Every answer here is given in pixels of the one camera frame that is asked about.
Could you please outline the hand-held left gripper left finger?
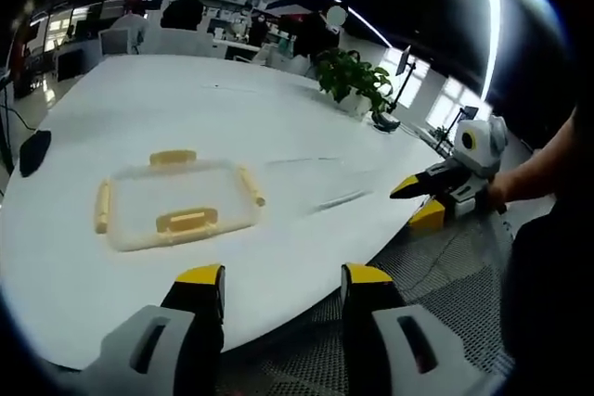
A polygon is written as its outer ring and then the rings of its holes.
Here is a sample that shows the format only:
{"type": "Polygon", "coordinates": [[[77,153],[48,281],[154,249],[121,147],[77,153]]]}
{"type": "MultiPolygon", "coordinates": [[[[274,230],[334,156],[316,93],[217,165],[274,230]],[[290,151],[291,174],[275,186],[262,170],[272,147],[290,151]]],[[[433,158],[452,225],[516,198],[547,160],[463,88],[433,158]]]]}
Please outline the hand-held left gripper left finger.
{"type": "Polygon", "coordinates": [[[179,275],[101,342],[81,371],[85,395],[214,395],[224,346],[225,266],[179,275]]]}

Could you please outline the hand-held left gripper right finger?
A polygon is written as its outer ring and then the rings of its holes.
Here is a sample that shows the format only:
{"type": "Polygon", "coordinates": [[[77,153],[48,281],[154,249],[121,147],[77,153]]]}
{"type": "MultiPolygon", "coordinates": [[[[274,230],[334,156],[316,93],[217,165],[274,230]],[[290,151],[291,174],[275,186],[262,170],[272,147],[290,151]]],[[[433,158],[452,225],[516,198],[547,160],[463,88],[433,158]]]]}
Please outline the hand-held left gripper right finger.
{"type": "Polygon", "coordinates": [[[422,306],[406,306],[387,273],[344,264],[341,303],[351,395],[463,395],[469,390],[460,337],[422,306]]]}

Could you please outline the person's right hand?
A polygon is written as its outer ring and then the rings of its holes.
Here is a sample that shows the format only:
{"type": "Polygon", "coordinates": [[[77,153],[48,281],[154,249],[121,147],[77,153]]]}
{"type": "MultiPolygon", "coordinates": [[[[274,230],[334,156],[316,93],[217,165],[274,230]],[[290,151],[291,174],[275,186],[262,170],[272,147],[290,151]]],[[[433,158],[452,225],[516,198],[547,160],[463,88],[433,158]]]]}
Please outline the person's right hand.
{"type": "Polygon", "coordinates": [[[493,209],[501,210],[510,202],[553,194],[557,183],[557,161],[540,151],[516,168],[498,172],[486,189],[487,201],[493,209]]]}

